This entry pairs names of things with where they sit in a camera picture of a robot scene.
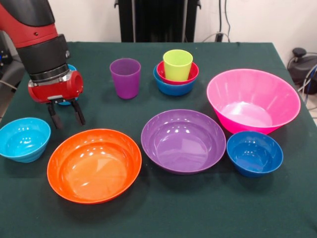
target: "dark green table cover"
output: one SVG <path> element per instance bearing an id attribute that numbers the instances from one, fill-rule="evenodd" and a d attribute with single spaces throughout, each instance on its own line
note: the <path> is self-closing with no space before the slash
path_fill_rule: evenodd
<path id="1" fill-rule="evenodd" d="M 152 71 L 170 49 L 185 49 L 200 68 L 193 91 L 182 97 L 162 94 Z M 28 76 L 20 84 L 1 127 L 23 117 L 49 122 L 52 136 L 42 157 L 30 164 L 0 160 L 0 238 L 134 238 L 134 237 L 317 237 L 317 129 L 302 104 L 298 117 L 270 134 L 284 151 L 284 162 L 262 178 L 238 174 L 228 156 L 192 176 L 169 174 L 143 152 L 145 123 L 170 109 L 192 109 L 218 123 L 206 86 L 216 74 L 255 68 L 291 78 L 272 44 L 69 43 L 84 78 L 80 103 L 87 124 L 77 124 L 71 107 L 58 106 L 64 130 L 53 127 L 46 105 L 32 101 Z M 121 57 L 142 65 L 139 95 L 117 97 L 109 65 Z M 135 183 L 117 199 L 100 205 L 74 204 L 51 189 L 46 176 L 54 149 L 66 138 L 91 128 L 111 128 L 131 136 L 142 151 Z"/>

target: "purple bowl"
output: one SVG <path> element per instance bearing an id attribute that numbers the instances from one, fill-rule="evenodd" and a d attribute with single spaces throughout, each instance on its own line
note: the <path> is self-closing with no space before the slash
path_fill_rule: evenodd
<path id="1" fill-rule="evenodd" d="M 141 143 L 148 157 L 179 175 L 195 174 L 215 165 L 223 156 L 226 138 L 210 117 L 192 110 L 170 110 L 146 123 Z"/>

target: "purple cup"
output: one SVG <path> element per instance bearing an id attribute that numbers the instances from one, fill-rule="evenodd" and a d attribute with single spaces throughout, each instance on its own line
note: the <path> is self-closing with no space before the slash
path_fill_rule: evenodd
<path id="1" fill-rule="evenodd" d="M 138 95 L 141 64 L 135 59 L 117 59 L 110 65 L 111 75 L 117 95 L 131 99 Z"/>

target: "pink bowl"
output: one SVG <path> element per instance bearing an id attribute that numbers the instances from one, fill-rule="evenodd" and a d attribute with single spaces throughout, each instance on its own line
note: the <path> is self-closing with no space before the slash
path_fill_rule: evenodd
<path id="1" fill-rule="evenodd" d="M 199 68 L 194 62 L 192 62 L 192 66 L 191 66 L 190 71 L 189 71 L 189 76 L 188 76 L 188 79 L 186 81 L 172 81 L 172 80 L 168 80 L 167 78 L 165 78 L 164 61 L 161 61 L 158 64 L 157 72 L 158 72 L 159 77 L 162 79 L 162 81 L 164 83 L 172 84 L 172 85 L 182 85 L 182 84 L 187 84 L 187 83 L 193 82 L 199 74 Z"/>
<path id="2" fill-rule="evenodd" d="M 295 89 L 283 79 L 255 69 L 234 69 L 215 76 L 207 97 L 230 132 L 269 134 L 291 122 L 301 109 Z"/>

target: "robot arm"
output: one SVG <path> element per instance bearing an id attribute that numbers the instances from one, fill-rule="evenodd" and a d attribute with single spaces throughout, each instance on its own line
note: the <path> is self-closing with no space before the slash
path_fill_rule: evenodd
<path id="1" fill-rule="evenodd" d="M 70 71 L 64 35 L 59 35 L 48 0 L 0 0 L 0 30 L 12 39 L 30 76 L 28 91 L 46 103 L 53 122 L 61 128 L 54 104 L 70 101 L 81 124 L 85 119 L 75 98 L 83 92 L 79 72 Z"/>

